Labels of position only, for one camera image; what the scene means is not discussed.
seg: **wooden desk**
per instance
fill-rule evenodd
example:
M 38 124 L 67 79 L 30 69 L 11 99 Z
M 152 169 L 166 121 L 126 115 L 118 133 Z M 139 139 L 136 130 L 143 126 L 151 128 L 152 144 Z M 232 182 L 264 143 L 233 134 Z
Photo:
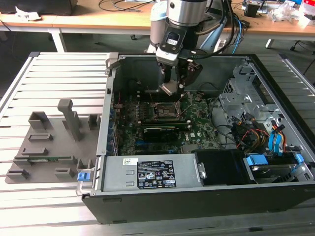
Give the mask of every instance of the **wooden desk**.
M 233 0 L 232 8 L 234 13 L 241 20 L 250 22 L 250 27 L 247 29 L 246 34 L 269 39 L 266 48 L 271 47 L 273 39 L 315 40 L 315 27 L 302 27 L 298 24 L 298 20 L 293 20 L 292 23 L 289 21 L 272 22 L 268 19 L 267 14 L 258 13 L 255 18 L 246 17 L 244 16 L 244 11 L 241 10 L 241 5 L 236 5 L 240 2 L 242 0 Z M 230 28 L 226 28 L 223 32 L 228 32 L 229 30 Z
M 144 5 L 141 12 L 109 12 L 98 7 L 100 0 L 78 0 L 71 16 L 57 16 L 53 27 L 59 28 L 96 28 L 96 29 L 124 29 L 150 30 L 150 13 L 153 4 Z M 139 3 L 120 2 L 123 8 L 135 6 Z M 116 10 L 111 2 L 105 2 L 102 8 Z
M 66 52 L 62 33 L 92 33 L 92 34 L 150 34 L 150 13 L 152 4 L 141 7 L 141 12 L 109 12 L 98 7 L 99 0 L 78 0 L 72 16 L 44 15 L 42 21 L 23 22 L 14 15 L 1 15 L 0 19 L 12 31 L 49 32 L 52 34 L 57 51 Z M 243 20 L 251 23 L 246 35 L 251 34 L 258 38 L 269 39 L 266 47 L 270 47 L 273 39 L 287 40 L 315 40 L 315 27 L 301 27 L 298 21 L 272 22 L 267 15 L 261 14 L 256 18 L 245 17 L 241 6 L 234 0 L 234 12 Z M 121 2 L 119 6 L 126 8 L 136 3 Z M 102 5 L 103 8 L 113 9 L 110 2 Z M 0 30 L 7 28 L 0 24 Z

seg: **aluminum slatted table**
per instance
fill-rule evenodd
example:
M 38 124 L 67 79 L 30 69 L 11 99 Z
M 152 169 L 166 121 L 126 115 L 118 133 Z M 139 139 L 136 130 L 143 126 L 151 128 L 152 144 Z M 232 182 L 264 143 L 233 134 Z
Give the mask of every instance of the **aluminum slatted table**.
M 79 116 L 101 114 L 106 53 L 40 53 L 29 57 L 0 103 L 0 235 L 311 235 L 315 201 L 286 212 L 157 222 L 99 224 L 76 196 L 76 183 L 6 184 L 32 111 L 61 117 L 71 98 Z M 160 203 L 167 214 L 167 203 Z

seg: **motherboard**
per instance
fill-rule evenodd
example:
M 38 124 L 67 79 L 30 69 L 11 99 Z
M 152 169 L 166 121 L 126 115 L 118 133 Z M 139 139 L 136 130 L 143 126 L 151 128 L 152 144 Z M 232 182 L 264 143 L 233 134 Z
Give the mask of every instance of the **motherboard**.
M 115 104 L 118 155 L 191 153 L 220 148 L 203 93 L 144 93 Z

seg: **wire bundle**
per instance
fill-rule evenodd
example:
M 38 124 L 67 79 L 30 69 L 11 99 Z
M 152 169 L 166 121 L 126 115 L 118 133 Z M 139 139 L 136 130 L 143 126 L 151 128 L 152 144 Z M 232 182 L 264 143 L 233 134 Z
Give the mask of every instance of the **wire bundle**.
M 238 46 L 240 45 L 240 43 L 244 40 L 244 35 L 247 30 L 246 26 L 242 24 L 242 22 L 240 21 L 239 17 L 236 14 L 234 14 L 234 21 L 235 21 L 236 30 L 233 35 L 233 42 L 231 42 L 231 44 L 226 48 L 226 50 L 228 50 L 231 46 L 235 46 L 233 50 L 233 54 L 238 49 Z
M 254 134 L 256 136 L 256 140 L 251 146 L 246 145 L 243 140 L 245 139 L 246 136 L 248 136 L 250 133 Z M 244 151 L 244 153 L 251 153 L 253 150 L 255 150 L 257 147 L 262 146 L 265 144 L 267 137 L 269 137 L 269 134 L 261 129 L 249 129 L 241 138 L 239 141 L 239 144 L 237 145 L 237 148 L 240 146 L 245 146 L 248 149 Z

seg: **blue latch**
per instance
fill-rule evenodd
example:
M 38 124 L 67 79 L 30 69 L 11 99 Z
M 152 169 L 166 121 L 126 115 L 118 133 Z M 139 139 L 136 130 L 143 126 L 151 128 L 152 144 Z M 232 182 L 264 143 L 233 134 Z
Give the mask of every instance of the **blue latch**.
M 274 129 L 271 130 L 269 141 L 268 141 L 268 149 L 270 151 L 274 151 L 275 154 L 278 156 L 282 156 L 282 152 L 280 151 L 280 143 L 283 142 L 281 135 L 278 135 L 277 133 L 274 133 Z
M 304 158 L 301 154 L 296 154 L 295 159 L 298 161 L 299 164 L 304 162 Z
M 250 155 L 246 160 L 249 166 L 268 165 L 268 161 L 264 155 Z
M 78 181 L 82 181 L 82 182 L 90 181 L 90 173 L 86 173 L 86 172 L 79 173 Z

